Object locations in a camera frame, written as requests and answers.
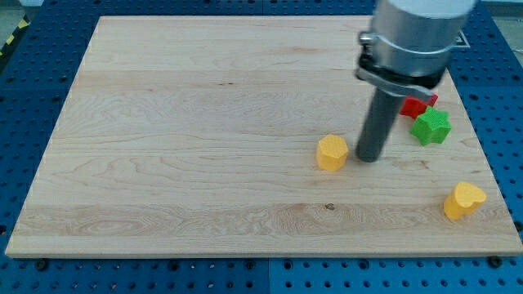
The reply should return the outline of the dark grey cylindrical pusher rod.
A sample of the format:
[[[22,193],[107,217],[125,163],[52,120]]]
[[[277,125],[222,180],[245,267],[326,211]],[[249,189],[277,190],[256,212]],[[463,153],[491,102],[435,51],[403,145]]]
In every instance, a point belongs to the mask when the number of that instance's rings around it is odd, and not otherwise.
[[[402,95],[375,90],[355,149],[360,161],[373,163],[379,159],[404,100]]]

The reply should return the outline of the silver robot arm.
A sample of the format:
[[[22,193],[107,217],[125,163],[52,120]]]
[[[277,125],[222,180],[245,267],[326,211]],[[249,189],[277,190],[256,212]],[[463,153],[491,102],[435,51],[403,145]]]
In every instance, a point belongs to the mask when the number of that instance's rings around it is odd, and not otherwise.
[[[428,101],[476,0],[379,0],[355,75],[375,87],[355,154],[377,161],[408,96]]]

